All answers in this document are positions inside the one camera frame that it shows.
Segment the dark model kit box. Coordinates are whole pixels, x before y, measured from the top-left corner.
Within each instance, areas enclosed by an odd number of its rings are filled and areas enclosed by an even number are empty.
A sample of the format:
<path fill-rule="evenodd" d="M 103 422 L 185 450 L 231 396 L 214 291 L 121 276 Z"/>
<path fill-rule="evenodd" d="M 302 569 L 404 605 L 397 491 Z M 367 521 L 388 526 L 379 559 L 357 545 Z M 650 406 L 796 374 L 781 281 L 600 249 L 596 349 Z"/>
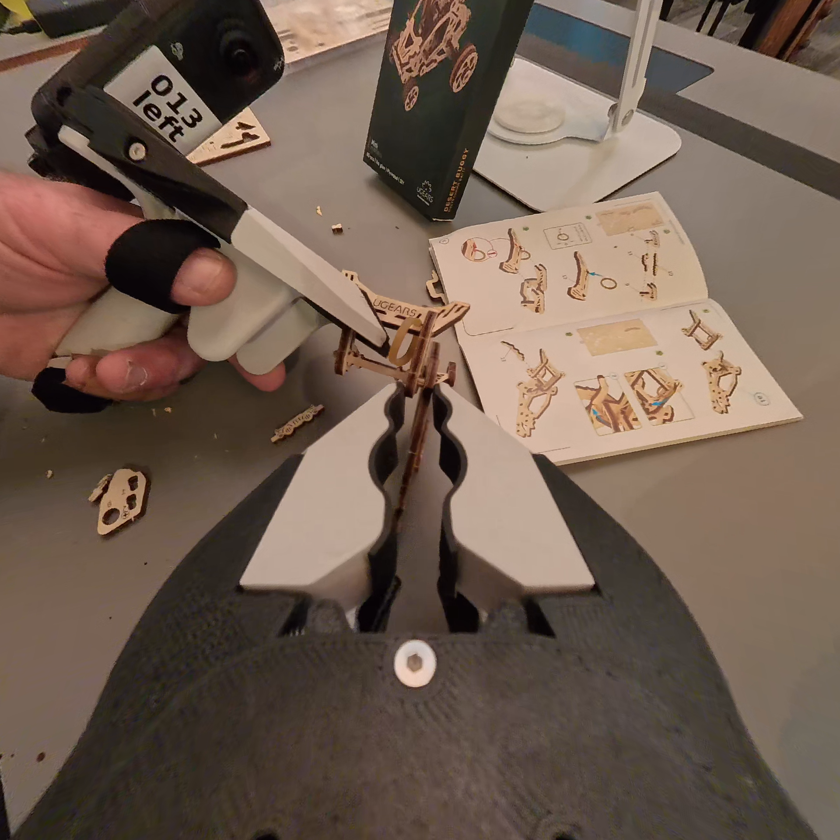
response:
<path fill-rule="evenodd" d="M 364 161 L 432 221 L 450 221 L 532 1 L 394 1 Z"/>

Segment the white stand base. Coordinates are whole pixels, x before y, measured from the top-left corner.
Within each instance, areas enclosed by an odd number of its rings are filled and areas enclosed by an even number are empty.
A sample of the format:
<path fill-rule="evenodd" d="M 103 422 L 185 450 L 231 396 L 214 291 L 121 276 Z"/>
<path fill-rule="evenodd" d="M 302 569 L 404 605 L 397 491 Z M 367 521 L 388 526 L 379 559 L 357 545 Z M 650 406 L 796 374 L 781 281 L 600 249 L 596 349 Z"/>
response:
<path fill-rule="evenodd" d="M 672 158 L 678 133 L 639 110 L 661 7 L 637 5 L 616 101 L 516 57 L 475 171 L 543 213 L 602 200 Z"/>

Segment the engraved wooden strip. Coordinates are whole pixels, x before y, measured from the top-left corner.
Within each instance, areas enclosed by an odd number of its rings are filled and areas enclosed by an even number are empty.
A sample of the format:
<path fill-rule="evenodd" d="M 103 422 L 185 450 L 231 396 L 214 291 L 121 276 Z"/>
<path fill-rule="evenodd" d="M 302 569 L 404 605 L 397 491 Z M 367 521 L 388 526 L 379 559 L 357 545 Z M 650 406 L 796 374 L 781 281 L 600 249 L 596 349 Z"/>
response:
<path fill-rule="evenodd" d="M 275 428 L 269 441 L 275 445 L 280 441 L 287 439 L 294 435 L 300 427 L 311 423 L 315 418 L 319 417 L 324 411 L 325 405 L 311 404 L 298 414 L 289 418 L 285 423 Z"/>

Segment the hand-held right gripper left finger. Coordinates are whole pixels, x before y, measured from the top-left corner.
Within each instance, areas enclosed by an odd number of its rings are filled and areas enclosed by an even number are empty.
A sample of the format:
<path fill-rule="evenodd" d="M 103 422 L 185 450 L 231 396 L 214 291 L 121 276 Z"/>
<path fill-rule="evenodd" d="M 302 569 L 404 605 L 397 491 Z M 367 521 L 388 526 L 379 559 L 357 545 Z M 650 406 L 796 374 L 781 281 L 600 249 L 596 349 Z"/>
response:
<path fill-rule="evenodd" d="M 384 484 L 398 463 L 405 387 L 389 384 L 292 459 L 290 483 L 240 578 L 356 611 L 381 631 L 400 583 L 396 531 Z"/>

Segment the wooden model side frame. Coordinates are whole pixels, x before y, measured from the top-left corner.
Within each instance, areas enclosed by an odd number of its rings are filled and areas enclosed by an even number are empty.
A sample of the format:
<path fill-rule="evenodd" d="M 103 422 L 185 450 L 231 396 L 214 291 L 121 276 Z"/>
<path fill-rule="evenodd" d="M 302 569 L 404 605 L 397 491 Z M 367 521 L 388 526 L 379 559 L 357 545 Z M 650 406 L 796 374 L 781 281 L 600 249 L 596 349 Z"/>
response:
<path fill-rule="evenodd" d="M 414 414 L 411 436 L 407 450 L 406 465 L 402 473 L 401 484 L 397 494 L 393 515 L 393 525 L 396 531 L 398 531 L 401 527 L 401 519 L 406 509 L 408 489 L 422 460 L 427 435 L 428 415 L 432 402 L 436 375 L 436 368 L 431 365 L 427 373 L 426 381 L 423 383 L 423 388 L 417 397 L 416 411 Z"/>

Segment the wooden model axle assembly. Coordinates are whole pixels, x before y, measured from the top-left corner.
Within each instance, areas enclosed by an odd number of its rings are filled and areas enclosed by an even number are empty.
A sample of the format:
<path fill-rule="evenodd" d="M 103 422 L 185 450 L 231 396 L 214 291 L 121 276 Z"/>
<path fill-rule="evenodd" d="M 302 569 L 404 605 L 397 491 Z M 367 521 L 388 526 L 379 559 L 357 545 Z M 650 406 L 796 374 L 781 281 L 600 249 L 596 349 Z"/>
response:
<path fill-rule="evenodd" d="M 469 310 L 469 304 L 453 301 L 443 306 L 424 306 L 374 293 L 361 282 L 355 271 L 342 273 L 368 298 L 381 324 L 393 329 L 385 361 L 365 357 L 356 346 L 356 333 L 343 329 L 334 352 L 334 371 L 344 375 L 352 368 L 388 376 L 404 386 L 406 396 L 433 389 L 439 384 L 454 385 L 457 363 L 441 362 L 436 337 L 454 327 Z"/>

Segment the open instruction booklet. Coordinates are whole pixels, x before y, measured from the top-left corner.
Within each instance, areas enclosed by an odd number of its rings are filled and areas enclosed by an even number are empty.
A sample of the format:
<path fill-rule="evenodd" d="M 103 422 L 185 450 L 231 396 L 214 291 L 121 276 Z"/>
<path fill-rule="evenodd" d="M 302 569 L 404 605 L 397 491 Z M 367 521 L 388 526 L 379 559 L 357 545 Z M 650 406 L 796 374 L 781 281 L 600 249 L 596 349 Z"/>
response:
<path fill-rule="evenodd" d="M 558 466 L 802 420 L 659 192 L 429 241 L 490 420 Z"/>

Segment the wooden plate with holes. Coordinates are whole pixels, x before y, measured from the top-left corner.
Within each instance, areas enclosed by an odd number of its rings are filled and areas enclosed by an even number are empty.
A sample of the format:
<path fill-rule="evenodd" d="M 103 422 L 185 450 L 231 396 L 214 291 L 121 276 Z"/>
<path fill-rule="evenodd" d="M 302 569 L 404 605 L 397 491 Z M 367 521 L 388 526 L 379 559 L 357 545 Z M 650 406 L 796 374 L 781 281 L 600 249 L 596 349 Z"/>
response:
<path fill-rule="evenodd" d="M 149 486 L 148 477 L 141 470 L 123 467 L 112 473 L 108 489 L 98 502 L 98 535 L 109 536 L 141 517 Z"/>

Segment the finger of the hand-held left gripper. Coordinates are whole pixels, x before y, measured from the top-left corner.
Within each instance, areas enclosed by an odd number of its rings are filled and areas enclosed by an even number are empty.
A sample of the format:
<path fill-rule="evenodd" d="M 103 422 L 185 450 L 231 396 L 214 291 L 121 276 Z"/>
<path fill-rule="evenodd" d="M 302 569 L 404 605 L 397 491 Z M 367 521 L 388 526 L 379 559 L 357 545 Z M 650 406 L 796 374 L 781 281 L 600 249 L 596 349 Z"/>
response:
<path fill-rule="evenodd" d="M 261 212 L 245 210 L 231 244 L 331 322 L 353 330 L 375 350 L 388 347 L 388 335 L 362 289 Z"/>

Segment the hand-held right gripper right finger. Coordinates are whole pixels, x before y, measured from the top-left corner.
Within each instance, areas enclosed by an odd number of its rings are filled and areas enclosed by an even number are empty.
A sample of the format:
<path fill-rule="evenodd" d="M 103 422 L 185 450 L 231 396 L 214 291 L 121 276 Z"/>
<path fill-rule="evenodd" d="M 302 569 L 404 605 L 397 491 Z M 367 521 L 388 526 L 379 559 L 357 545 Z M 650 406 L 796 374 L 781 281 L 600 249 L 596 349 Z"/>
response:
<path fill-rule="evenodd" d="M 434 389 L 444 500 L 437 593 L 450 632 L 476 632 L 505 602 L 591 592 L 595 580 L 550 491 L 554 465 L 450 385 Z"/>

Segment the person's left hand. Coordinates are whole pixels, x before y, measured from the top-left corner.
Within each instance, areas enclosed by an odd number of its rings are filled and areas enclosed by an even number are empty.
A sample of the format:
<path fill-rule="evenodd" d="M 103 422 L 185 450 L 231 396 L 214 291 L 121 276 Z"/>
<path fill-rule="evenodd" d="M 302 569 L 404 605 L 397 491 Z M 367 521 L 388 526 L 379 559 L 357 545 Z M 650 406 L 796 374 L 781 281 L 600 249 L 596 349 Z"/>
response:
<path fill-rule="evenodd" d="M 144 221 L 140 208 L 81 185 L 1 174 L 1 373 L 30 382 L 108 285 L 113 243 Z M 101 357 L 76 355 L 64 383 L 111 401 L 168 397 L 206 362 L 186 327 Z"/>

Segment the plywood parts sheet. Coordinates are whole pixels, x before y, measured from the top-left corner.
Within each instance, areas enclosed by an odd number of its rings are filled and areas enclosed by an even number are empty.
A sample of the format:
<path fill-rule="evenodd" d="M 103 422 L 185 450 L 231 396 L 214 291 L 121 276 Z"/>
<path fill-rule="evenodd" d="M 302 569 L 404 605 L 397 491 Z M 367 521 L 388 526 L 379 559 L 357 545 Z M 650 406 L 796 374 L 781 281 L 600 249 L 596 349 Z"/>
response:
<path fill-rule="evenodd" d="M 257 120 L 252 108 L 246 108 L 197 146 L 187 158 L 195 165 L 206 166 L 270 145 L 267 131 Z"/>
<path fill-rule="evenodd" d="M 288 64 L 385 32 L 393 1 L 263 1 Z"/>

